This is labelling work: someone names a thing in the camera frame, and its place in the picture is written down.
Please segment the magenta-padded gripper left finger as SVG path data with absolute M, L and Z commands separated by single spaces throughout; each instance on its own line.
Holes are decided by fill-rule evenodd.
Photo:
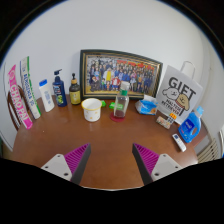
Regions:
M 91 144 L 87 143 L 65 155 L 56 154 L 42 169 L 79 185 L 90 154 Z

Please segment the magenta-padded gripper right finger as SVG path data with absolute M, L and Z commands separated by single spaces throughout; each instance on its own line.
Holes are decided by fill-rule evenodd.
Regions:
M 157 154 L 137 143 L 133 144 L 132 153 L 145 185 L 182 169 L 168 154 Z

